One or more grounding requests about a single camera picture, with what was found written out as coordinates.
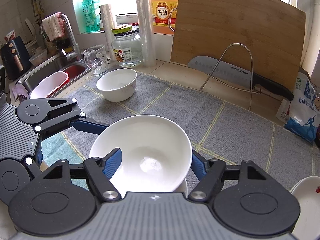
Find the white plate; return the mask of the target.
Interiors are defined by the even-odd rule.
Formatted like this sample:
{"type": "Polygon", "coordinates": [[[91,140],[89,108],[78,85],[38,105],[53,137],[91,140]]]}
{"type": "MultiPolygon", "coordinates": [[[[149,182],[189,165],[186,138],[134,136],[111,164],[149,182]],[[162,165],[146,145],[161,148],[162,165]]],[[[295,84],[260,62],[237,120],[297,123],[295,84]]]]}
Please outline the white plate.
{"type": "Polygon", "coordinates": [[[297,239],[319,239],[319,177],[300,180],[291,190],[300,205],[300,215],[292,234],[297,239]]]}

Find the white bowl pink flowers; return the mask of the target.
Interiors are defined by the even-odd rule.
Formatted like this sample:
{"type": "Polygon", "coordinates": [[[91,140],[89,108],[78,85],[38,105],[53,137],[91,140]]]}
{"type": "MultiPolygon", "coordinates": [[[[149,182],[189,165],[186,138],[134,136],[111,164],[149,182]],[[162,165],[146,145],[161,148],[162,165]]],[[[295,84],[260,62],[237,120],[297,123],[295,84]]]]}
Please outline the white bowl pink flowers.
{"type": "Polygon", "coordinates": [[[186,179],[175,189],[174,193],[182,193],[186,197],[188,195],[188,185],[186,179]]]}

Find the steel kitchen faucet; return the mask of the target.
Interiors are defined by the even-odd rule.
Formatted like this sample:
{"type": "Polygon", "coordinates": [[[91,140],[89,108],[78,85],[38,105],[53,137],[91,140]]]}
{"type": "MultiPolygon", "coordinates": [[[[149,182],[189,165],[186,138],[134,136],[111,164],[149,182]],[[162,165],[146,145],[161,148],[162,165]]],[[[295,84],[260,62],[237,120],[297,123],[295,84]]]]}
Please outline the steel kitchen faucet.
{"type": "MultiPolygon", "coordinates": [[[[71,28],[71,24],[70,24],[70,22],[69,22],[69,19],[68,19],[68,17],[65,15],[65,14],[63,14],[63,13],[61,13],[62,15],[61,15],[61,18],[64,20],[64,22],[65,22],[65,36],[64,37],[61,37],[61,38],[58,38],[58,39],[64,39],[64,38],[68,38],[69,39],[69,41],[70,41],[70,45],[71,45],[71,47],[72,47],[72,50],[73,50],[73,52],[72,53],[67,53],[66,54],[66,57],[68,57],[69,58],[69,60],[71,61],[71,60],[73,60],[73,59],[77,59],[77,60],[80,60],[81,59],[81,52],[80,52],[80,48],[79,48],[79,45],[78,45],[78,43],[77,43],[77,41],[76,41],[76,39],[75,39],[75,36],[74,36],[74,34],[73,34],[73,30],[72,30],[72,28],[71,28]]],[[[44,32],[44,29],[43,29],[43,27],[42,27],[42,22],[41,22],[41,25],[40,25],[40,32],[41,33],[45,33],[44,32]]]]}

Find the grey checked cloth mat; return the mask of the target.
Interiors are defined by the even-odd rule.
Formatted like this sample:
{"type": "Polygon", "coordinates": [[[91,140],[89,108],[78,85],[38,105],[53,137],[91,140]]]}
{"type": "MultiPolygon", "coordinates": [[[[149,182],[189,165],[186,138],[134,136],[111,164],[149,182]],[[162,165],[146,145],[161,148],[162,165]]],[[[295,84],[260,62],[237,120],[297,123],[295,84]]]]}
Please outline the grey checked cloth mat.
{"type": "Polygon", "coordinates": [[[90,77],[59,93],[76,98],[80,108],[98,122],[112,124],[138,115],[159,115],[180,125],[194,150],[205,158],[235,165],[244,159],[258,164],[286,189],[319,175],[319,149],[287,129],[247,109],[206,92],[138,73],[136,91],[124,102],[104,99],[90,77]]]}

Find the red white sink basin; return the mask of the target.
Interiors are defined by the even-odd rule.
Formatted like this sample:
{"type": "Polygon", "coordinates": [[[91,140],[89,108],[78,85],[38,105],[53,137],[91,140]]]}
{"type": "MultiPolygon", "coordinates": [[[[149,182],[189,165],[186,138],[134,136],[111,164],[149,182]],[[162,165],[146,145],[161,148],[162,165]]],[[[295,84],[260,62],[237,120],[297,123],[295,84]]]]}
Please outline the red white sink basin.
{"type": "Polygon", "coordinates": [[[80,75],[84,74],[87,67],[79,64],[73,64],[63,70],[55,72],[45,77],[29,94],[30,99],[44,99],[52,97],[61,88],[66,87],[72,81],[75,81],[80,75]]]}

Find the clear glass mug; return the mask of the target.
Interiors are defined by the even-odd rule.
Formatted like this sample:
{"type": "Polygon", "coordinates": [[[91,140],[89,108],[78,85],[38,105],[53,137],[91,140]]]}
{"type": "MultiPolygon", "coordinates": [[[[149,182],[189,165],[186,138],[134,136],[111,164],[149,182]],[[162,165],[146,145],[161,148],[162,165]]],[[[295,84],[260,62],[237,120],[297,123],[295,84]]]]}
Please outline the clear glass mug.
{"type": "Polygon", "coordinates": [[[93,75],[100,76],[108,71],[110,59],[107,56],[105,46],[100,44],[84,51],[84,61],[93,75]]]}

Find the glass jar green lid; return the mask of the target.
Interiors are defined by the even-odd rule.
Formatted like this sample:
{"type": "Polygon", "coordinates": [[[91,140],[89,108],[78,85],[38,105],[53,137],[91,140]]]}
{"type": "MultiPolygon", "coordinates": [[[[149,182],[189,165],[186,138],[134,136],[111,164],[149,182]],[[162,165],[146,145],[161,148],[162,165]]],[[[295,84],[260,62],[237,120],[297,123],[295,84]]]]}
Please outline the glass jar green lid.
{"type": "Polygon", "coordinates": [[[113,28],[112,34],[112,50],[118,64],[125,68],[135,68],[142,64],[142,44],[137,28],[123,24],[113,28]]]}

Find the green dish soap bottle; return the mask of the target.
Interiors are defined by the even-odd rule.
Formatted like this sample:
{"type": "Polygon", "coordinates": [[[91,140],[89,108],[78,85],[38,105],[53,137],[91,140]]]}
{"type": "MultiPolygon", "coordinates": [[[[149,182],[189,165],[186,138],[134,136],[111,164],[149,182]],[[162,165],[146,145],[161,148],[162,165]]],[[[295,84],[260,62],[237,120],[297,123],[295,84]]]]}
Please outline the green dish soap bottle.
{"type": "Polygon", "coordinates": [[[85,17],[86,32],[100,31],[100,0],[83,0],[81,6],[85,17]]]}

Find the pink white dish towel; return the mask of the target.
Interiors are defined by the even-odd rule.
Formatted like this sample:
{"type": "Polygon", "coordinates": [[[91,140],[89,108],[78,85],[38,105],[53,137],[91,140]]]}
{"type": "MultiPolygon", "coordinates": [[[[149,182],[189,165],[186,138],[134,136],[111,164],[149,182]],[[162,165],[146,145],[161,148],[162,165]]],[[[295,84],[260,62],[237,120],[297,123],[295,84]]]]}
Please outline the pink white dish towel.
{"type": "Polygon", "coordinates": [[[56,12],[42,20],[42,27],[51,42],[65,36],[65,22],[61,12],[56,12]]]}

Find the white blue salt bag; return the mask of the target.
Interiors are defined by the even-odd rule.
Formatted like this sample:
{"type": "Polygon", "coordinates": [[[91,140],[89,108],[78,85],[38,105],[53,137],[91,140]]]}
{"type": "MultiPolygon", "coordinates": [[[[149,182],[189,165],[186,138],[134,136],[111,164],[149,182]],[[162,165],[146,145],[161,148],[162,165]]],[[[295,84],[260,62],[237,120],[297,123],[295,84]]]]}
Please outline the white blue salt bag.
{"type": "Polygon", "coordinates": [[[300,69],[293,90],[293,100],[282,100],[276,117],[284,128],[313,144],[319,128],[316,92],[308,72],[300,69]]]}

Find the tall plastic wrap roll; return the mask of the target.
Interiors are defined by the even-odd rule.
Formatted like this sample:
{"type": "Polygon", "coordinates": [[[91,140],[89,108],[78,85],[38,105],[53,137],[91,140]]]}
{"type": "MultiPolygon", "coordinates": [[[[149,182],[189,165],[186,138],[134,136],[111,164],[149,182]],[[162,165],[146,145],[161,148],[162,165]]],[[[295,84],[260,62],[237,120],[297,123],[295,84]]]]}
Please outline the tall plastic wrap roll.
{"type": "Polygon", "coordinates": [[[151,0],[136,0],[138,25],[142,43],[143,64],[156,65],[155,39],[153,32],[151,0]]]}

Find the orange cooking wine jug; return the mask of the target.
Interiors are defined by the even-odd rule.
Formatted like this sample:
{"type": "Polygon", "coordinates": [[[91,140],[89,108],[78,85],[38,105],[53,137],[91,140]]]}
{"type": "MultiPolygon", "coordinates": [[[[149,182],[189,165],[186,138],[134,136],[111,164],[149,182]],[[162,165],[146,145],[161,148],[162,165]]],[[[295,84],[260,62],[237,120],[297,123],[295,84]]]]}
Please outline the orange cooking wine jug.
{"type": "Polygon", "coordinates": [[[176,22],[176,11],[178,0],[151,0],[153,31],[158,34],[173,35],[176,22]]]}

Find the bamboo cutting board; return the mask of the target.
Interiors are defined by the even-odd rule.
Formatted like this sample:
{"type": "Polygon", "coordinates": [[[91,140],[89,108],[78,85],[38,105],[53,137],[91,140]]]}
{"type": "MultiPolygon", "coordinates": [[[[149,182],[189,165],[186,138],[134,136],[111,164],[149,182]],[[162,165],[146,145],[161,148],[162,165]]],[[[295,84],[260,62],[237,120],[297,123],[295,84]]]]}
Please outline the bamboo cutting board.
{"type": "Polygon", "coordinates": [[[171,61],[206,55],[293,90],[305,14],[280,0],[178,0],[171,61]]]}

